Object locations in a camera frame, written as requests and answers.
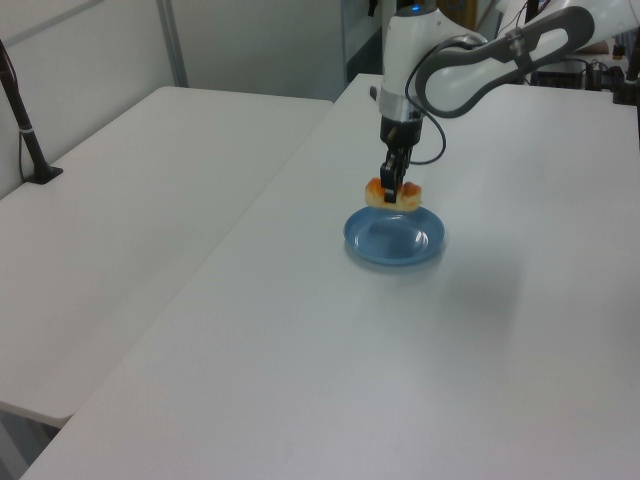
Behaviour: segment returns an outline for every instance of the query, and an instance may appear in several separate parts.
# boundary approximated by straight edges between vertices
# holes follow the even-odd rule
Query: food item
[[[411,212],[422,203],[422,188],[411,182],[405,183],[398,189],[396,203],[384,201],[384,188],[379,178],[372,178],[364,192],[367,205],[377,208],[388,208],[398,212]]]

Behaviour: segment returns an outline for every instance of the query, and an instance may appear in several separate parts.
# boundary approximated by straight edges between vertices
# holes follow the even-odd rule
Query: blue plate
[[[425,208],[394,212],[366,207],[349,217],[344,238],[356,254],[371,262],[412,265],[440,253],[444,225]]]

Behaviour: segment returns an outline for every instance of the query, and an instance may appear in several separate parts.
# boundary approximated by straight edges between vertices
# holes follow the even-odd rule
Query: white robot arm
[[[389,23],[379,105],[385,199],[395,202],[422,118],[464,115],[490,90],[640,25],[640,0],[555,0],[533,21],[487,43],[435,6],[399,10]]]

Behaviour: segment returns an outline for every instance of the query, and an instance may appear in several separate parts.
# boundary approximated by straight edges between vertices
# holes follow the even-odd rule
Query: black cable
[[[504,29],[508,28],[509,25],[511,25],[513,22],[516,22],[516,27],[518,26],[518,23],[520,23],[520,17],[522,16],[522,12],[524,12],[524,9],[527,8],[527,3],[528,2],[524,2],[524,5],[520,9],[520,11],[517,13],[517,15],[515,17],[513,17],[513,20],[511,20],[504,27],[502,27],[500,30],[498,30],[498,33],[496,33],[496,38],[498,38],[500,36],[500,34],[504,31]]]
[[[418,72],[418,70],[420,69],[420,67],[422,66],[422,64],[424,63],[424,61],[429,58],[429,56],[431,54],[433,54],[434,52],[436,52],[438,50],[438,47],[440,46],[440,44],[436,45],[435,47],[433,47],[431,50],[429,50],[424,57],[422,57],[422,59],[418,62],[418,64],[415,66],[415,68],[413,69],[413,71],[411,72],[411,75],[409,75],[409,79],[407,80],[406,85],[404,86],[404,96],[407,98],[407,101],[413,105],[416,109],[418,109],[418,111],[420,113],[422,113],[422,115],[424,115],[425,117],[427,117],[429,120],[431,120],[431,122],[433,122],[433,124],[436,126],[436,128],[438,129],[438,131],[440,132],[440,136],[442,137],[442,149],[440,149],[440,153],[438,153],[438,155],[436,155],[435,157],[433,157],[431,160],[426,160],[424,162],[415,162],[415,161],[410,161],[409,163],[411,165],[429,165],[431,163],[435,163],[438,160],[440,160],[440,158],[442,157],[442,155],[444,155],[444,151],[447,149],[447,136],[444,133],[444,130],[442,129],[442,127],[440,126],[440,124],[438,123],[438,121],[433,118],[433,116],[427,112],[427,110],[425,108],[422,108],[422,106],[416,102],[414,102],[411,99],[411,96],[409,95],[409,86],[411,85],[411,81],[413,80],[413,77],[416,75],[416,73]]]
[[[593,68],[593,65],[591,65],[590,62],[587,62],[586,60],[583,60],[581,58],[563,58],[562,60],[560,60],[561,62],[580,62],[580,63],[584,63],[587,67],[587,70]]]

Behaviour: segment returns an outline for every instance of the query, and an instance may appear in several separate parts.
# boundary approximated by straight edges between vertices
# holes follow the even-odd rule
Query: white table
[[[446,156],[408,179],[446,251],[378,268],[342,226],[384,157],[379,81],[351,84],[24,480],[635,478],[635,109],[504,86],[443,121]],[[438,149],[425,126],[415,158]]]
[[[330,106],[163,88],[4,198],[0,408],[64,424]]]

